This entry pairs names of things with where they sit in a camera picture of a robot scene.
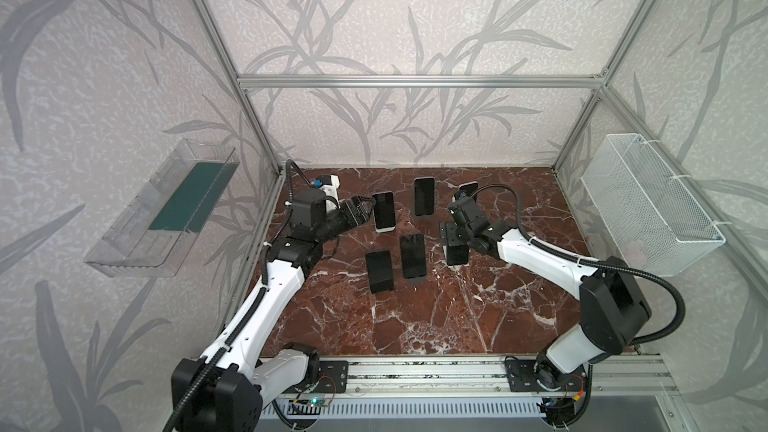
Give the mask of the black phone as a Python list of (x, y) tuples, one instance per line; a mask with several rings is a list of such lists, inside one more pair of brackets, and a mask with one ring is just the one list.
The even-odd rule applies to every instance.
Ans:
[(403, 235), (399, 240), (401, 268), (406, 280), (422, 280), (427, 276), (423, 234)]
[(467, 245), (445, 246), (445, 261), (448, 266), (462, 266), (469, 263), (469, 247)]

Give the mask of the silver phone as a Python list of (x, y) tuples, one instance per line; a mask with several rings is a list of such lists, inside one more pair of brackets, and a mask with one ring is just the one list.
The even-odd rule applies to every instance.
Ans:
[(462, 197), (469, 197), (475, 191), (477, 191), (478, 188), (479, 188), (479, 184), (476, 181), (464, 183), (459, 186), (457, 192), (454, 194), (454, 197), (456, 199), (460, 199)]

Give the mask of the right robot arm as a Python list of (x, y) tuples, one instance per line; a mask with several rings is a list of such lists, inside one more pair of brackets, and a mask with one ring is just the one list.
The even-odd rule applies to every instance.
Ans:
[(448, 243), (520, 266), (579, 302), (578, 324), (537, 356), (533, 370), (543, 388), (557, 390), (587, 362), (622, 353), (651, 318), (636, 277), (617, 270), (619, 261), (599, 266), (535, 239), (520, 226), (503, 220), (492, 223), (469, 197), (452, 202), (448, 210), (453, 222), (441, 227)]

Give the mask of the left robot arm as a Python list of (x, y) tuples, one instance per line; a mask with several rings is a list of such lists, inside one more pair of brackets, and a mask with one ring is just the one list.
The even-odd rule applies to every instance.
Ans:
[(283, 226), (264, 246), (261, 281), (232, 321), (195, 360), (171, 375), (167, 431), (252, 431), (285, 390), (318, 379), (316, 350), (291, 345), (268, 360), (261, 352), (278, 319), (323, 257), (325, 243), (368, 222), (371, 197), (338, 200), (310, 188), (291, 197)]

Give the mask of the purple phone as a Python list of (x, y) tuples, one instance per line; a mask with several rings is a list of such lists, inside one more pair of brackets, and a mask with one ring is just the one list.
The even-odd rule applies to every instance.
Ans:
[(375, 228), (396, 226), (397, 218), (395, 212), (394, 193), (391, 191), (380, 192), (373, 195), (376, 199), (374, 209)]

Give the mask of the black folding phone stand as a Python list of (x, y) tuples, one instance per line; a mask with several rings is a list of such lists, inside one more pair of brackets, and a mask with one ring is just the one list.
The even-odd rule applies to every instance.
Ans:
[(381, 250), (365, 255), (369, 289), (372, 294), (395, 289), (391, 252)]

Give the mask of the teal phone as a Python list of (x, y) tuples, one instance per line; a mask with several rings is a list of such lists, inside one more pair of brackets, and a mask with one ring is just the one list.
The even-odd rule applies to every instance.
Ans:
[(413, 183), (415, 217), (430, 216), (435, 211), (435, 178), (420, 177)]

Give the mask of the aluminium frame crossbar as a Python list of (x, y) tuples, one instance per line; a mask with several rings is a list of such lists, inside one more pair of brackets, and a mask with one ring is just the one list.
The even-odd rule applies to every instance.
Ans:
[(243, 75), (244, 90), (263, 88), (576, 88), (595, 89), (589, 75)]

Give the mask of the clear plastic wall bin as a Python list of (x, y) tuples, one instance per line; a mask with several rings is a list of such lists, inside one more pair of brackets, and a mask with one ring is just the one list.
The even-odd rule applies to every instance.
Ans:
[(239, 165), (233, 146), (181, 140), (84, 262), (111, 278), (175, 276)]

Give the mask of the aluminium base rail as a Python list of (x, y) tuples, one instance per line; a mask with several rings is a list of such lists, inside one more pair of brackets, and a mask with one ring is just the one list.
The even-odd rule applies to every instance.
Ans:
[[(325, 356), (316, 390), (340, 398), (512, 396), (503, 355)], [(593, 366), (595, 396), (676, 396), (658, 355), (620, 355)]]

